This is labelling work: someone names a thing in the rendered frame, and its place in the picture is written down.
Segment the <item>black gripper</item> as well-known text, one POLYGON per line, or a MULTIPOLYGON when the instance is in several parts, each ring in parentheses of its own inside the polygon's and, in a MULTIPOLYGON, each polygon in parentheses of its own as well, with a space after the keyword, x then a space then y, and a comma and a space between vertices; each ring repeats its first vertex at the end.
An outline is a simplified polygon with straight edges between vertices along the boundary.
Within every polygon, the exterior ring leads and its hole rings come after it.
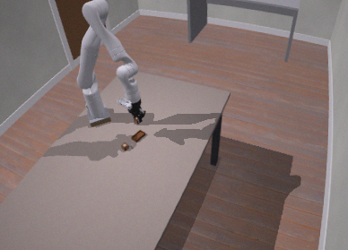
POLYGON ((133 103, 131 105, 132 105, 132 108, 128 109, 128 111, 129 113, 132 113, 133 118, 137 117, 138 123, 140 124, 142 122, 142 118, 145 115, 145 110, 142 111, 142 108, 141 108, 141 99, 138 102, 133 103), (140 115, 140 112, 141 112, 141 115, 140 115))

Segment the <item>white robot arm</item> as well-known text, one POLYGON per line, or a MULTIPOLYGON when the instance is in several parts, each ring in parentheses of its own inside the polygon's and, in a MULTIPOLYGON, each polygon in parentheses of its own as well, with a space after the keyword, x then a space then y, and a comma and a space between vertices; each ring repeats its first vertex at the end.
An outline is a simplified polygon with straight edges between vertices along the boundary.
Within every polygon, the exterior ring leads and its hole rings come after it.
POLYGON ((138 73, 138 66, 126 53, 119 39, 104 26, 109 13, 108 3, 105 0, 93 0, 84 4, 82 11, 90 27, 82 41, 77 84, 83 89, 83 96, 88 102, 86 107, 89 115, 100 118, 105 114, 97 77, 93 71, 100 51, 100 41, 103 42, 114 62, 123 59, 124 64, 117 69, 117 77, 124 87, 125 98, 118 99, 117 103, 123 108, 131 109, 131 104, 138 102, 141 98, 137 81, 131 78, 138 73))

